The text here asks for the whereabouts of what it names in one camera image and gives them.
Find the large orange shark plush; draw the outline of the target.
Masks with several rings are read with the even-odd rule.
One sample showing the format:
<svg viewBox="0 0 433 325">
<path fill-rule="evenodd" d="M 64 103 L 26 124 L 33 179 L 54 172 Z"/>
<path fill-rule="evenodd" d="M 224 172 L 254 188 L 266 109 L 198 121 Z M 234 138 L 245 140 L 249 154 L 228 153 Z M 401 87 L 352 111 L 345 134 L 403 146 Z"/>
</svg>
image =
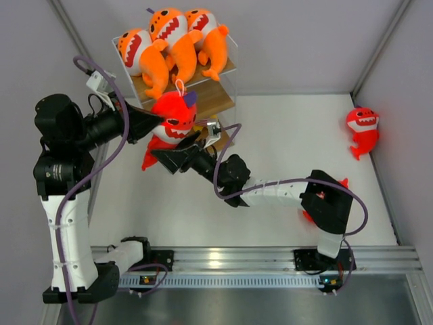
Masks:
<svg viewBox="0 0 433 325">
<path fill-rule="evenodd" d="M 158 11 L 147 8 L 146 11 L 152 15 L 148 23 L 151 39 L 166 41 L 168 44 L 165 50 L 168 70 L 177 67 L 177 74 L 171 77 L 172 82 L 181 80 L 187 83 L 196 71 L 195 44 L 202 40 L 202 32 L 196 29 L 189 30 L 184 13 L 174 7 L 165 7 Z"/>
</svg>

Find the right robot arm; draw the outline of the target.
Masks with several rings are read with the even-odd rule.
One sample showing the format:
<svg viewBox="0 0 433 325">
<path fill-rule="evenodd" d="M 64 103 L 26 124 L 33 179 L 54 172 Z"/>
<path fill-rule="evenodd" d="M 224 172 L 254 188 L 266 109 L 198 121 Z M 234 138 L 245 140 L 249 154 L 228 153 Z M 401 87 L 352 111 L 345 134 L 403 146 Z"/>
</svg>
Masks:
<svg viewBox="0 0 433 325">
<path fill-rule="evenodd" d="M 343 268 L 340 249 L 353 197 L 322 170 L 314 170 L 299 180 L 256 179 L 239 155 L 232 154 L 227 160 L 215 158 L 194 136 L 173 149 L 154 148 L 151 153 L 171 173 L 194 170 L 231 207 L 278 205 L 304 211 L 318 227 L 319 240 L 315 250 L 296 253 L 296 268 L 305 272 Z"/>
</svg>

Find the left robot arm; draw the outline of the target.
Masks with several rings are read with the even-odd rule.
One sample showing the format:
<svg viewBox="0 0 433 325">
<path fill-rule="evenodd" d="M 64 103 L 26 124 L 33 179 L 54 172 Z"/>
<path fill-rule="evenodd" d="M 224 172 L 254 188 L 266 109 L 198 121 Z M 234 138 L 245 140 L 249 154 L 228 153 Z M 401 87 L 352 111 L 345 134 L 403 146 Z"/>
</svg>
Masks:
<svg viewBox="0 0 433 325">
<path fill-rule="evenodd" d="M 132 266 L 148 269 L 153 254 L 146 237 L 132 236 L 94 260 L 88 221 L 95 176 L 91 151 L 116 137 L 123 144 L 134 144 L 164 119 L 129 104 L 83 116 L 61 93 L 40 100 L 35 111 L 42 153 L 33 176 L 47 216 L 53 254 L 53 278 L 43 301 L 99 303 L 115 295 L 121 275 Z"/>
</svg>

